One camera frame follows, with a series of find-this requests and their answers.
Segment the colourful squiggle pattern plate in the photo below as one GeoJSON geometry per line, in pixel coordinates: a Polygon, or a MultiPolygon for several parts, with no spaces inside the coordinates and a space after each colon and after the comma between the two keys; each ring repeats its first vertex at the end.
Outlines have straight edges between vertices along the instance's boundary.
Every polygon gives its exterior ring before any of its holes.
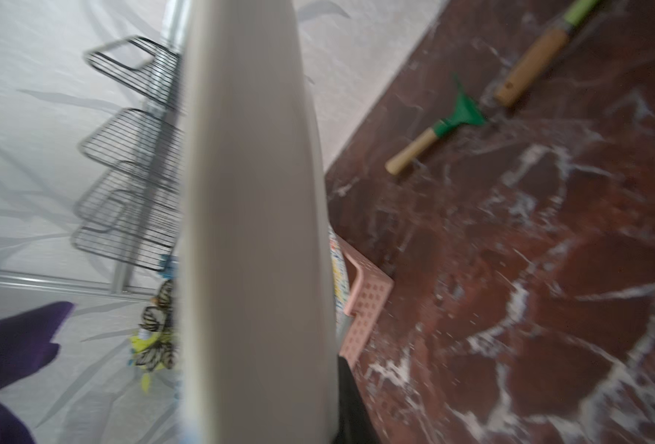
{"type": "Polygon", "coordinates": [[[338,237],[332,227],[328,228],[328,235],[333,270],[336,322],[338,329],[340,329],[341,325],[344,323],[344,319],[347,317],[344,309],[350,297],[350,282],[344,254],[342,253],[340,242],[338,241],[338,237]]]}

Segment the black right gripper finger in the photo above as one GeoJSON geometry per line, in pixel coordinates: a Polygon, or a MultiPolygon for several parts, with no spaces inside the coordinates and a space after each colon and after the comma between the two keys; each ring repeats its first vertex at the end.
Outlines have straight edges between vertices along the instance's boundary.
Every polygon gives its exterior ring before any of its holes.
{"type": "Polygon", "coordinates": [[[348,361],[338,357],[338,434],[334,444],[379,444],[348,361]]]}

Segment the white plaid striped round plate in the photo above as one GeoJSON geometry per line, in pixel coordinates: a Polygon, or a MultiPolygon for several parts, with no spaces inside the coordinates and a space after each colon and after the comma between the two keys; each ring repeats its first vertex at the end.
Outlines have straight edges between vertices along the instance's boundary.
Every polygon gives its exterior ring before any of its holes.
{"type": "Polygon", "coordinates": [[[192,443],[329,443],[338,360],[325,185],[294,6],[196,1],[178,291],[192,443]]]}

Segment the purple microfiber cloth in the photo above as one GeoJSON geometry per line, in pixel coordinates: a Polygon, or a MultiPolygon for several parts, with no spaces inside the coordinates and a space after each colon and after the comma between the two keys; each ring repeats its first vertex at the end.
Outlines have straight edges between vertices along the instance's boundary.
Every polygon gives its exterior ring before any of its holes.
{"type": "MultiPolygon", "coordinates": [[[[0,319],[0,390],[42,370],[57,357],[56,332],[73,311],[56,302],[0,319]]],[[[0,443],[32,443],[27,426],[0,403],[0,443]]]]}

